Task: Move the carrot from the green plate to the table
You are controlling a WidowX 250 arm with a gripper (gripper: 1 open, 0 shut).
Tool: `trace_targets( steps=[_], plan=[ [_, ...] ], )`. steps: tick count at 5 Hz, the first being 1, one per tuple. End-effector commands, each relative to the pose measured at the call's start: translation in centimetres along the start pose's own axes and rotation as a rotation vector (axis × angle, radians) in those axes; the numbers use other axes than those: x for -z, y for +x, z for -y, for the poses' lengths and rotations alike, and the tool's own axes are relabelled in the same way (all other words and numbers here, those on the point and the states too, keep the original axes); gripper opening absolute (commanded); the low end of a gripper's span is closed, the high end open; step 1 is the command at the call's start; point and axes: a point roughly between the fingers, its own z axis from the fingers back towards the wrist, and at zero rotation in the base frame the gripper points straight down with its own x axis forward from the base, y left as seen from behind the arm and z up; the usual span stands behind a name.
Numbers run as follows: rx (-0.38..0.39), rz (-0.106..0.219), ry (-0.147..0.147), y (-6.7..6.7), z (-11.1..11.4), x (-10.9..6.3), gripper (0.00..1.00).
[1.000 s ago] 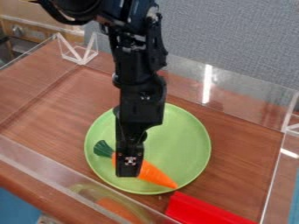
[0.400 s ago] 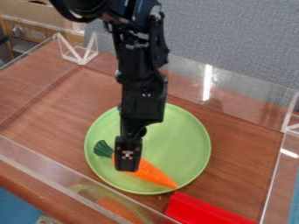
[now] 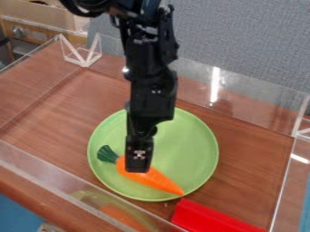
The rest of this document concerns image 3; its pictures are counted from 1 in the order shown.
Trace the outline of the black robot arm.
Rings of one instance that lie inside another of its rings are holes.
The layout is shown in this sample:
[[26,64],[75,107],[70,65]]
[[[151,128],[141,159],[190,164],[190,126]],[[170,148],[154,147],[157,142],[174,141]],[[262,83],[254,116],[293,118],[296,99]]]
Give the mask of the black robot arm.
[[174,10],[162,0],[59,0],[68,11],[83,17],[110,15],[120,31],[126,66],[131,83],[126,106],[127,135],[124,168],[146,173],[154,152],[158,124],[175,116],[178,77],[169,64],[177,60]]

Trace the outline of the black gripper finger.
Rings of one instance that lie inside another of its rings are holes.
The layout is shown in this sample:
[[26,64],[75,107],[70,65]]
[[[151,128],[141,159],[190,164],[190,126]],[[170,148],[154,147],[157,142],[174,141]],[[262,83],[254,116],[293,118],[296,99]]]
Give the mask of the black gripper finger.
[[124,169],[132,173],[147,173],[153,160],[154,139],[126,137]]

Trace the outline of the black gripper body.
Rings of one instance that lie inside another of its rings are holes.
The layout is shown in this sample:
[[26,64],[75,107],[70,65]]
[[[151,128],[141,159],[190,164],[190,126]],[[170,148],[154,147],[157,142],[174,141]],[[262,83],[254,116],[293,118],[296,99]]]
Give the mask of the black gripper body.
[[131,82],[126,138],[147,140],[157,133],[157,125],[175,116],[177,73],[165,68],[155,75],[149,75],[124,67],[123,75]]

